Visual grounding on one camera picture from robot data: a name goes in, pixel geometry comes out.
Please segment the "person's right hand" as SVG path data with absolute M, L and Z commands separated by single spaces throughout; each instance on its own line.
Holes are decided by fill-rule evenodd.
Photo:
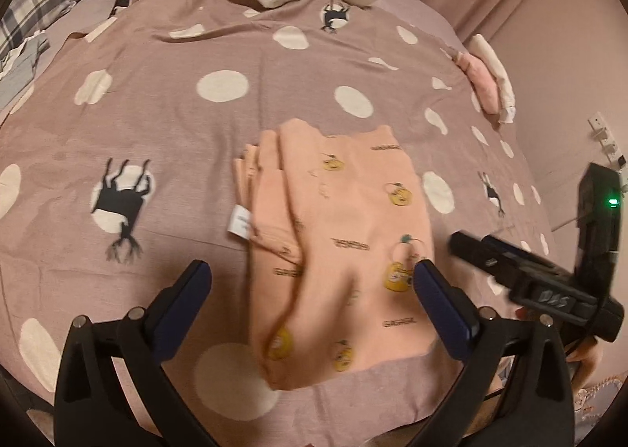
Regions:
M 602 347 L 595 336 L 588 336 L 566 357 L 568 364 L 575 364 L 571 377 L 571 389 L 577 393 L 594 374 L 602 358 Z

